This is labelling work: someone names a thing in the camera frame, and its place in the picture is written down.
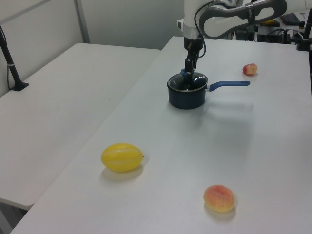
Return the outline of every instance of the pot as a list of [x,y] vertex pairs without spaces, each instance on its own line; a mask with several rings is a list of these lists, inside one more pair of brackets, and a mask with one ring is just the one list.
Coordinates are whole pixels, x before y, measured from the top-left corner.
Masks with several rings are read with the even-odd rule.
[[176,108],[189,110],[205,103],[206,92],[212,92],[222,86],[248,86],[249,81],[220,81],[208,85],[208,78],[194,72],[192,78],[186,78],[185,73],[176,74],[168,82],[169,102]]

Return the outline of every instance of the black cable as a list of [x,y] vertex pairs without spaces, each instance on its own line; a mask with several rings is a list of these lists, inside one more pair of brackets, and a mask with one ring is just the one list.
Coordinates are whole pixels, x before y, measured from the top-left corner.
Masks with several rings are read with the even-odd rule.
[[268,36],[268,35],[270,35],[270,34],[272,34],[272,33],[275,33],[275,32],[277,32],[277,31],[283,31],[283,32],[284,32],[285,29],[282,29],[282,28],[275,29],[275,30],[269,32],[266,36]]
[[9,84],[9,65],[7,67],[8,67],[8,70],[7,70],[7,82],[8,82],[8,88],[9,88],[9,91],[10,91],[11,88],[10,88],[10,84]]
[[4,34],[3,29],[1,28],[1,25],[0,25],[0,31],[1,31],[1,33],[2,33],[2,35],[3,35],[4,41],[5,41],[5,44],[6,44],[6,37],[5,37],[5,34]]
[[198,57],[199,59],[202,58],[202,57],[204,57],[204,55],[206,54],[206,43],[205,43],[205,40],[204,40],[204,35],[202,35],[202,33],[201,33],[201,31],[200,31],[200,29],[199,29],[199,27],[198,27],[198,25],[197,25],[196,16],[197,16],[197,14],[200,12],[201,9],[203,9],[205,6],[208,6],[208,5],[209,5],[210,3],[212,3],[212,2],[213,2],[213,1],[204,4],[202,7],[200,7],[200,8],[196,11],[196,13],[195,13],[195,15],[194,15],[194,22],[195,22],[196,29],[197,29],[197,31],[198,31],[198,33],[199,33],[200,38],[202,38],[203,41],[204,41],[204,53],[203,53],[201,56]]
[[[2,27],[1,27],[1,25],[0,25],[0,33],[3,35],[5,44],[7,44],[6,43],[6,37],[5,37],[4,31],[3,31]],[[11,90],[10,84],[9,84],[9,65],[7,65],[7,83],[8,83],[9,90]]]
[[288,32],[288,31],[298,32],[297,30],[294,30],[294,29],[286,29],[286,32]]

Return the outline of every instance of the yellow fruit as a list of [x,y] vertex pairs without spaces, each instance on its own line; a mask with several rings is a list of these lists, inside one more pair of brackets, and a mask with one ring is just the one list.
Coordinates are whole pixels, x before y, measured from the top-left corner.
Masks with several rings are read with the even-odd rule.
[[102,163],[115,172],[126,172],[136,168],[143,160],[139,148],[128,143],[118,143],[107,147],[102,155]]

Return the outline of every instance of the blue handle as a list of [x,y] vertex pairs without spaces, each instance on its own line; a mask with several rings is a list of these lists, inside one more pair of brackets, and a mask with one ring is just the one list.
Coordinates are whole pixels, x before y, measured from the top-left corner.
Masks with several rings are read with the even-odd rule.
[[209,92],[216,90],[222,86],[248,86],[250,85],[249,81],[220,81],[209,86]]

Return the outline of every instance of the peach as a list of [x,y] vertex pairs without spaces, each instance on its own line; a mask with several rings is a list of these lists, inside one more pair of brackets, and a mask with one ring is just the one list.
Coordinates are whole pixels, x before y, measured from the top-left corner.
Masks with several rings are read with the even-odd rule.
[[253,76],[258,70],[257,65],[254,63],[247,64],[243,67],[243,73],[248,76]]
[[235,198],[232,191],[223,185],[213,185],[204,193],[205,204],[217,212],[227,212],[233,209]]

